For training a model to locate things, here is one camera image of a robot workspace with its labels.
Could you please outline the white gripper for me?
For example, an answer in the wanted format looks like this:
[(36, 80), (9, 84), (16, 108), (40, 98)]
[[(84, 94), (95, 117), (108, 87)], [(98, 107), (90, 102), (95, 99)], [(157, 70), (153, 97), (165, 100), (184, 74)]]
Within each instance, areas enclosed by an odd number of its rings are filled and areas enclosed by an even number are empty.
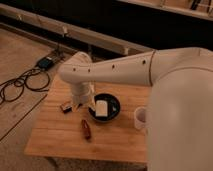
[(94, 84), (91, 82), (72, 84), (71, 97), (72, 103), (77, 106), (79, 104), (94, 105)]

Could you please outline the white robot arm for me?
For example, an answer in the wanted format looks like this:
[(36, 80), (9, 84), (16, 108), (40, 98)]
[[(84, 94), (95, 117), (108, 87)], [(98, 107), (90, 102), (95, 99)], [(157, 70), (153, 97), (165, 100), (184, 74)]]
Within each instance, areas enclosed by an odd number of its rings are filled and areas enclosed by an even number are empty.
[(148, 171), (213, 171), (213, 51), (154, 50), (97, 63), (78, 52), (59, 75), (83, 104), (93, 82), (149, 86)]

